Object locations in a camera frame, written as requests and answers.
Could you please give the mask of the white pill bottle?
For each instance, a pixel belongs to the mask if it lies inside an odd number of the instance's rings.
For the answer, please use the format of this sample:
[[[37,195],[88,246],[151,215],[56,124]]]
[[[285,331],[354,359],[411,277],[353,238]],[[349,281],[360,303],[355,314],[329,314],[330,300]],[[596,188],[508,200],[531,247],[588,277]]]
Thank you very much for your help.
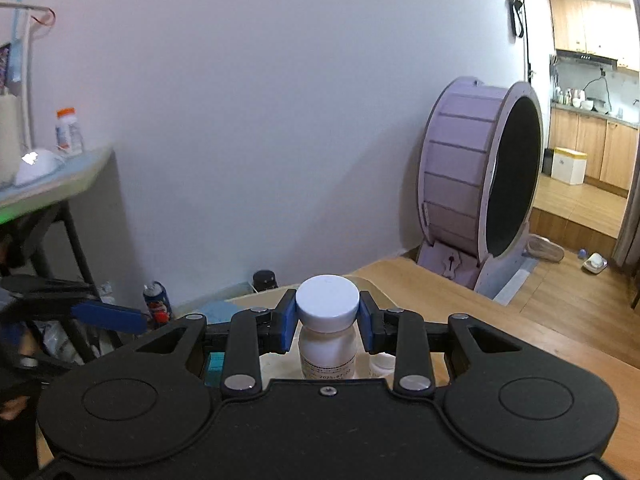
[[[360,293],[342,276],[308,278],[295,294],[302,329],[298,337],[300,367],[307,379],[353,378],[356,365],[356,321]]]

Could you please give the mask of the red white spray can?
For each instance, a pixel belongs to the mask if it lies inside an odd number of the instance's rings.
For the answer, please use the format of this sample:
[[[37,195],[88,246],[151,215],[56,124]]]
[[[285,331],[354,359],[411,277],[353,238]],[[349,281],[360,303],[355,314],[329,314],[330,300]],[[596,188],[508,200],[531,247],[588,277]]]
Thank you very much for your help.
[[[145,284],[142,295],[155,326],[163,326],[171,321],[171,305],[167,290],[162,283],[152,281]]]

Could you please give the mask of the white upside-down bottle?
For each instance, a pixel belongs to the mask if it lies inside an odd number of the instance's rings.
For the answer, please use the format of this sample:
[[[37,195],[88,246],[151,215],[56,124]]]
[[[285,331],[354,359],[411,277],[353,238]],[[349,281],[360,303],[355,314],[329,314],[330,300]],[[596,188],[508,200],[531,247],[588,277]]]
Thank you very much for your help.
[[[369,370],[372,378],[392,377],[396,358],[389,353],[381,352],[369,356]]]

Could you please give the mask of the beige plastic storage bin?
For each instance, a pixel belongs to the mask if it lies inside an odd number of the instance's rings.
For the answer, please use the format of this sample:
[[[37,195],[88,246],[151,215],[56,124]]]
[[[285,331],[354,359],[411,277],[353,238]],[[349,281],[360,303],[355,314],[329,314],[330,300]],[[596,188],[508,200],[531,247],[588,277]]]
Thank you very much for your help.
[[[354,377],[359,348],[395,358],[394,388],[407,394],[435,388],[424,319],[401,308],[382,309],[348,278],[317,275],[287,290],[277,307],[250,307],[232,316],[224,344],[221,387],[233,393],[262,390],[259,357],[298,345],[306,379],[338,382]]]

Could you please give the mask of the teal capped jar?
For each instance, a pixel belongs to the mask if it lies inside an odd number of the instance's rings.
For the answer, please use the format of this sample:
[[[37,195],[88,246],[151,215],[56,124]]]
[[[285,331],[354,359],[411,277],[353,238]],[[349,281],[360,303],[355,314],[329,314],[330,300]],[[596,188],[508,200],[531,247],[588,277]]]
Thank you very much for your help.
[[[212,352],[208,357],[204,376],[205,385],[209,388],[218,388],[221,382],[222,368],[224,367],[224,352]]]

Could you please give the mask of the side desk shelf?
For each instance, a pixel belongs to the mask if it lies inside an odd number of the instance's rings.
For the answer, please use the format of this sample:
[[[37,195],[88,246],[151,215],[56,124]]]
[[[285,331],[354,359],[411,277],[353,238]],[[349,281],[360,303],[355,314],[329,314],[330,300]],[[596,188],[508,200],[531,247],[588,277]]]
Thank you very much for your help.
[[[53,174],[24,186],[9,186],[1,191],[0,222],[37,211],[88,191],[96,182],[114,150],[97,148],[78,155]]]

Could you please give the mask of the white face mask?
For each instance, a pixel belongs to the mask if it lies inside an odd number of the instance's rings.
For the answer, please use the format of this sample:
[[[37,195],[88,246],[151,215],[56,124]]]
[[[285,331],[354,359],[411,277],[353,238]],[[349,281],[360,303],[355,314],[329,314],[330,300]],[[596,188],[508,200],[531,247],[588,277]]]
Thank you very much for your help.
[[[20,168],[14,179],[14,185],[29,185],[32,182],[41,180],[49,174],[54,174],[65,164],[61,156],[45,148],[37,148],[22,156]]]

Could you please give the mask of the purple cat exercise wheel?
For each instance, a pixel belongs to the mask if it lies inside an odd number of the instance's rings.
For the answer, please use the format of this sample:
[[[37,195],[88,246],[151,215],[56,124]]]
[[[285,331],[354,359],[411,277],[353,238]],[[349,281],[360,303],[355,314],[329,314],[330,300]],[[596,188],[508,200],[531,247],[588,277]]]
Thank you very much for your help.
[[[419,266],[495,298],[524,261],[544,129],[533,87],[450,82],[424,131]]]

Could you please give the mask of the orange-capped supplement bottle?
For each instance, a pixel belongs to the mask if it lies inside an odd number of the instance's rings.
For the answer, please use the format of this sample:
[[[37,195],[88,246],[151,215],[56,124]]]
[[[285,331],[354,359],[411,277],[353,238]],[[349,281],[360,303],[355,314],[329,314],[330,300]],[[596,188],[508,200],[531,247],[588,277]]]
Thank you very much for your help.
[[[76,110],[62,108],[56,112],[55,136],[58,151],[64,156],[76,156],[84,151],[84,139],[79,127]]]

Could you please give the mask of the white slipper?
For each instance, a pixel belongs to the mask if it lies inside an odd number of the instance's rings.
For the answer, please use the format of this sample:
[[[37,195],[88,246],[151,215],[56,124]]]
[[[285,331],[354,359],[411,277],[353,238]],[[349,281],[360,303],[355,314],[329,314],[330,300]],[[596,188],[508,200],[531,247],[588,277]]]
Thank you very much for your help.
[[[598,252],[594,252],[590,255],[582,264],[582,268],[594,275],[600,274],[604,269],[608,267],[608,260],[606,260]]]

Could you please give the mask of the white yellow-lid box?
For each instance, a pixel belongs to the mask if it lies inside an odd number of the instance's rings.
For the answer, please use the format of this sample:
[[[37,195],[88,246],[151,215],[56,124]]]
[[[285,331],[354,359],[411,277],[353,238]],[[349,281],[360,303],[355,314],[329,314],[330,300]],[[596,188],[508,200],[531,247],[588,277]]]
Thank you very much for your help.
[[[555,148],[553,150],[551,177],[569,185],[584,183],[588,155],[571,148]]]

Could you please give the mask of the white tumbler cup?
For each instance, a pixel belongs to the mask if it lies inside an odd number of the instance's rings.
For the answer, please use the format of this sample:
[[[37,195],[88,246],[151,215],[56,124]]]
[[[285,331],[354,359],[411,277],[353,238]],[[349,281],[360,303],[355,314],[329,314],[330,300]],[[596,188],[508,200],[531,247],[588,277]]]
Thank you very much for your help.
[[[0,99],[0,185],[13,184],[22,157],[20,103],[16,96],[2,93]]]

